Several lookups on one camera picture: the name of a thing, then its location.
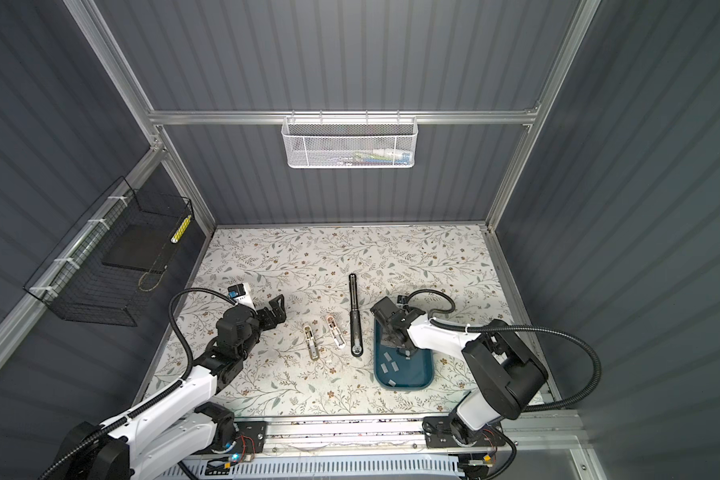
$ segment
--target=floral pattern surface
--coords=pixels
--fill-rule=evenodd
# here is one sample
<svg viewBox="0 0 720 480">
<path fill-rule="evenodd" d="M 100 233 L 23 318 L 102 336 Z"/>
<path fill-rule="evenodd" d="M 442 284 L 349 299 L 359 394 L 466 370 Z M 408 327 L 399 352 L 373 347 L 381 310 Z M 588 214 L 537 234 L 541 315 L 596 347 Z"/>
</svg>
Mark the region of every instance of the floral pattern surface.
<svg viewBox="0 0 720 480">
<path fill-rule="evenodd" d="M 342 350 L 327 329 L 334 315 L 349 343 L 348 274 L 358 276 L 365 354 Z M 435 288 L 456 302 L 449 319 L 511 322 L 478 226 L 364 226 L 218 230 L 202 260 L 194 286 L 225 293 L 247 282 L 257 308 L 283 294 L 288 320 L 264 332 L 237 378 L 215 398 L 240 417 L 341 415 L 354 413 L 448 412 L 474 379 L 463 362 L 434 354 L 435 374 L 427 389 L 396 392 L 373 375 L 371 305 L 419 288 Z M 438 298 L 417 297 L 429 308 Z M 198 356 L 216 334 L 229 304 L 189 294 L 179 315 L 182 332 Z M 310 360 L 303 333 L 315 334 L 320 359 Z M 147 395 L 173 381 L 186 358 L 172 334 Z"/>
</svg>

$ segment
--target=robotic arm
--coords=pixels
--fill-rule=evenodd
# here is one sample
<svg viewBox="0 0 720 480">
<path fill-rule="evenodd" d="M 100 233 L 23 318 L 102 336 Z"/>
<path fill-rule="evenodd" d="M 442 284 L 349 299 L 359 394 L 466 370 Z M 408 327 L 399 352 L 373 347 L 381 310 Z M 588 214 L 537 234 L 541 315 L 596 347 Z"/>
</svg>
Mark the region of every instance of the robotic arm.
<svg viewBox="0 0 720 480">
<path fill-rule="evenodd" d="M 120 423 L 95 446 L 49 469 L 41 478 L 151 480 L 205 447 L 230 450 L 238 436 L 235 416 L 209 400 L 240 373 L 261 332 L 286 321 L 286 312 L 282 295 L 269 302 L 270 309 L 257 311 L 247 284 L 231 286 L 228 291 L 235 305 L 216 323 L 218 336 L 194 359 L 181 386 L 163 387 L 151 398 L 104 420 L 100 428 L 87 422 L 73 428 L 59 448 L 56 463 L 89 435 Z M 154 403 L 153 398 L 160 400 Z M 150 402 L 153 405 L 145 409 Z"/>
<path fill-rule="evenodd" d="M 170 309 L 176 298 L 190 291 L 224 298 L 208 289 L 187 289 L 173 297 Z M 218 337 L 194 359 L 192 369 L 178 381 L 180 385 L 174 382 L 164 387 L 99 426 L 84 422 L 73 428 L 59 448 L 54 464 L 40 480 L 152 480 L 182 458 L 206 447 L 219 454 L 230 452 L 238 437 L 235 416 L 209 400 L 240 373 L 261 331 L 273 329 L 286 320 L 282 295 L 269 302 L 270 309 L 255 310 L 249 291 L 244 283 L 229 288 L 234 306 L 217 322 Z M 408 305 L 413 295 L 424 292 L 447 299 L 451 309 L 424 312 Z M 478 384 L 448 416 L 449 431 L 463 446 L 470 445 L 484 426 L 494 425 L 502 418 L 516 419 L 524 409 L 530 409 L 528 402 L 548 379 L 541 361 L 515 331 L 544 332 L 572 341 L 586 351 L 594 366 L 592 379 L 585 388 L 569 398 L 532 406 L 534 411 L 572 405 L 589 395 L 600 380 L 600 360 L 594 350 L 565 332 L 537 326 L 508 326 L 501 320 L 471 328 L 436 320 L 432 312 L 451 312 L 455 308 L 450 297 L 436 290 L 401 296 L 398 303 L 400 306 L 385 297 L 371 307 L 374 318 L 398 348 L 410 355 L 428 349 L 464 360 Z M 191 348 L 173 316 L 171 323 L 191 356 Z M 506 360 L 499 362 L 494 354 L 504 355 Z M 514 450 L 495 475 L 506 469 L 513 457 Z"/>
<path fill-rule="evenodd" d="M 457 323 L 460 331 L 443 330 L 430 315 L 389 297 L 371 307 L 374 318 L 401 350 L 413 355 L 419 349 L 445 353 L 467 363 L 478 389 L 469 393 L 451 412 L 450 430 L 457 442 L 470 444 L 486 424 L 501 418 L 516 419 L 549 378 L 540 360 L 514 332 L 473 333 Z M 506 326 L 492 320 L 488 325 Z M 493 356 L 506 355 L 499 363 Z"/>
</svg>

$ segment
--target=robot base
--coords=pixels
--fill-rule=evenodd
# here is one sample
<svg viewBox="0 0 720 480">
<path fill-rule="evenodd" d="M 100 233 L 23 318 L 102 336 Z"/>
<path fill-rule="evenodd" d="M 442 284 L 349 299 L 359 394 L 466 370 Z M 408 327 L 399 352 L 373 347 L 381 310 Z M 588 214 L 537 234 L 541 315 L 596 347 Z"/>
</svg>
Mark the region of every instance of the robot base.
<svg viewBox="0 0 720 480">
<path fill-rule="evenodd" d="M 422 425 L 424 428 L 424 434 L 426 436 L 427 448 L 460 448 L 464 445 L 456 442 L 456 439 L 451 435 L 449 431 L 450 419 L 447 416 L 431 416 L 424 417 Z M 501 430 L 501 424 L 494 426 L 498 430 Z M 486 447 L 489 448 L 501 447 L 506 445 L 503 438 L 492 432 L 482 432 L 483 435 L 478 435 L 474 443 L 469 447 Z"/>
</svg>

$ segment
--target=aluminum frame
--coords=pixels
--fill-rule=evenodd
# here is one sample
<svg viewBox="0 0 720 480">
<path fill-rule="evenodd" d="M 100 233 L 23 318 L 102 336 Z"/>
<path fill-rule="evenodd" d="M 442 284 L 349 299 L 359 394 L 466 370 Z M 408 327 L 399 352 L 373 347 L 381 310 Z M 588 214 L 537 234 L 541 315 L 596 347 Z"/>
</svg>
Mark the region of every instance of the aluminum frame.
<svg viewBox="0 0 720 480">
<path fill-rule="evenodd" d="M 555 100 L 557 100 L 557 95 L 563 87 L 570 66 L 573 64 L 574 58 L 576 58 L 576 53 L 581 47 L 586 31 L 589 30 L 599 6 L 600 0 L 579 1 L 576 14 L 571 20 L 565 40 L 560 46 L 560 51 L 557 53 L 552 70 L 549 77 L 547 77 L 547 82 L 541 91 L 536 121 L 528 127 L 525 135 L 520 139 L 518 148 L 507 166 L 504 178 L 501 180 L 493 205 L 490 206 L 488 216 L 485 218 L 485 223 L 491 231 L 496 230 L 501 216 L 504 215 L 504 211 L 507 209 L 512 192 L 518 185 L 518 180 L 523 173 L 528 158 L 533 153 L 539 135 L 547 123 L 547 118 Z"/>
<path fill-rule="evenodd" d="M 281 125 L 284 118 L 320 123 L 394 123 L 416 118 L 419 124 L 522 124 L 536 121 L 536 110 L 498 111 L 234 111 L 154 110 L 147 117 L 158 125 Z"/>
<path fill-rule="evenodd" d="M 120 96 L 134 116 L 144 137 L 150 144 L 157 147 L 165 145 L 168 149 L 170 155 L 163 162 L 168 175 L 178 189 L 179 195 L 192 199 L 192 207 L 198 225 L 206 235 L 211 235 L 216 226 L 216 220 L 168 134 L 149 120 L 148 112 L 153 110 L 152 103 L 136 79 L 136 75 L 125 58 L 125 54 L 120 50 L 112 31 L 106 25 L 104 16 L 96 6 L 96 1 L 64 0 L 64 4 L 88 44 L 96 53 L 99 62 L 104 66 L 104 70 L 110 76 L 115 88 L 120 92 Z"/>
<path fill-rule="evenodd" d="M 265 456 L 361 456 L 388 453 L 469 453 L 483 447 L 427 448 L 422 419 L 436 413 L 238 418 L 268 422 Z M 525 413 L 504 420 L 519 450 L 581 450 L 590 439 L 576 410 Z"/>
<path fill-rule="evenodd" d="M 150 148 L 141 160 L 139 160 L 139 163 L 128 173 L 125 178 L 126 181 L 120 182 L 120 185 L 115 188 L 112 194 L 110 194 L 110 197 L 94 212 L 91 219 L 99 219 L 104 216 L 104 214 L 119 201 L 115 197 L 124 195 L 129 189 L 128 184 L 133 188 L 141 187 L 165 156 L 166 152 L 160 146 L 156 145 Z M 77 232 L 77 235 L 75 235 L 59 253 L 59 257 L 63 258 L 68 256 L 70 252 L 77 248 L 86 235 L 95 228 L 95 225 L 94 222 L 86 222 L 83 228 Z M 61 264 L 59 262 L 52 263 L 48 269 L 43 272 L 34 286 L 48 284 L 48 282 L 54 278 L 60 267 Z M 46 310 L 47 307 L 44 303 L 29 293 L 25 293 L 24 296 L 21 297 L 21 300 L 19 300 L 16 306 L 0 323 L 0 369 L 5 365 L 8 358 L 19 347 Z"/>
<path fill-rule="evenodd" d="M 485 227 L 479 220 L 466 222 L 355 222 L 350 224 L 332 224 L 330 222 L 324 224 L 238 224 L 238 225 L 218 225 L 216 229 L 237 229 L 237 228 L 339 228 L 340 226 L 427 226 L 427 225 L 469 225 Z"/>
<path fill-rule="evenodd" d="M 488 248 L 490 259 L 494 263 L 496 269 L 496 275 L 499 278 L 499 284 L 501 284 L 501 290 L 504 292 L 504 296 L 507 297 L 507 304 L 510 312 L 512 312 L 512 321 L 519 325 L 532 325 L 528 311 L 525 309 L 525 303 L 523 303 L 522 297 L 520 297 L 520 291 L 518 284 L 514 282 L 514 277 L 510 271 L 509 264 L 507 263 L 507 257 L 504 256 L 504 251 L 501 249 L 499 238 L 496 236 L 496 232 L 486 230 L 483 232 L 483 238 L 485 240 L 485 246 Z M 547 358 L 544 356 L 544 351 L 541 348 L 541 344 L 535 334 L 518 332 L 518 335 L 523 337 L 530 343 L 531 349 L 536 352 L 539 360 L 547 367 L 547 371 L 550 374 L 547 380 L 547 386 L 550 388 L 550 393 L 555 400 L 562 399 L 560 390 L 557 389 L 557 383 L 555 383 L 550 369 Z"/>
</svg>

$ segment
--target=teal tray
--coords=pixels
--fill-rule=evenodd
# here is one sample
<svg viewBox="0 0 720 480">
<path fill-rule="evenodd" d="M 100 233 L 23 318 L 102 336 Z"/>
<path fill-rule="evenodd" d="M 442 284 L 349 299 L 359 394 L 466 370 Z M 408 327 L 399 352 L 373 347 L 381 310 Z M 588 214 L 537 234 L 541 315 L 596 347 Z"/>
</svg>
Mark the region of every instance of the teal tray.
<svg viewBox="0 0 720 480">
<path fill-rule="evenodd" d="M 419 350 L 410 360 L 405 355 L 398 353 L 398 350 L 391 346 L 382 345 L 382 328 L 378 322 L 374 322 L 373 333 L 373 373 L 376 381 L 388 390 L 421 390 L 427 388 L 434 379 L 434 360 L 431 350 Z M 384 354 L 388 354 L 391 360 L 387 360 Z M 395 371 L 392 362 L 398 366 Z"/>
</svg>

